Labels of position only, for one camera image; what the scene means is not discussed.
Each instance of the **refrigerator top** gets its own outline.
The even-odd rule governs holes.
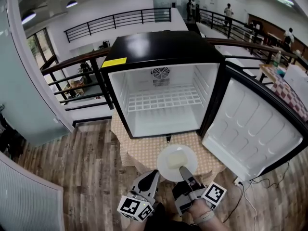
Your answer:
[[[125,68],[221,63],[224,56],[191,31],[164,31],[118,37],[105,62],[126,58]]]

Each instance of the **yellow sticker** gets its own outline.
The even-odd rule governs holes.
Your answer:
[[[105,61],[102,67],[109,67],[109,66],[124,64],[126,63],[126,59],[127,57]]]

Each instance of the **white cable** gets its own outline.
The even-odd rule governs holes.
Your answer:
[[[249,187],[245,190],[245,192],[244,192],[244,197],[245,197],[245,199],[249,202],[249,204],[251,205],[251,207],[252,207],[252,208],[255,210],[255,212],[256,212],[255,219],[254,219],[254,224],[255,224],[254,231],[256,231],[256,218],[257,218],[257,210],[256,210],[256,208],[254,208],[254,206],[252,205],[252,203],[251,203],[251,202],[248,200],[248,198],[246,197],[246,191],[250,188],[250,186],[251,186],[252,182],[253,182],[253,181],[251,181],[251,182],[250,182]]]

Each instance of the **checkered tablecloth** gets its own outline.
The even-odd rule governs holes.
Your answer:
[[[171,144],[186,145],[196,153],[198,168],[195,175],[201,176],[204,184],[208,185],[225,169],[225,166],[202,145],[201,138],[195,132],[172,135],[170,143],[167,143],[165,136],[131,140],[116,110],[112,116],[111,131],[121,143],[122,165],[135,166],[140,173],[156,169],[159,153]]]
[[[262,70],[265,69],[264,74],[273,80],[274,85],[271,90],[283,99],[291,108],[293,108],[299,116],[306,122],[308,120],[308,111],[303,105],[300,98],[297,96],[295,91],[288,85],[284,79],[277,74],[277,68],[275,67],[263,67]]]

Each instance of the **person's arm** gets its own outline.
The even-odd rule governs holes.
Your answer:
[[[207,206],[204,199],[195,200],[192,207],[188,210],[194,220],[209,211],[211,211],[211,209]],[[216,216],[213,216],[208,221],[201,222],[198,226],[202,231],[229,231]]]
[[[144,222],[138,222],[138,221],[130,221],[129,226],[125,231],[144,231],[145,224],[147,219]]]

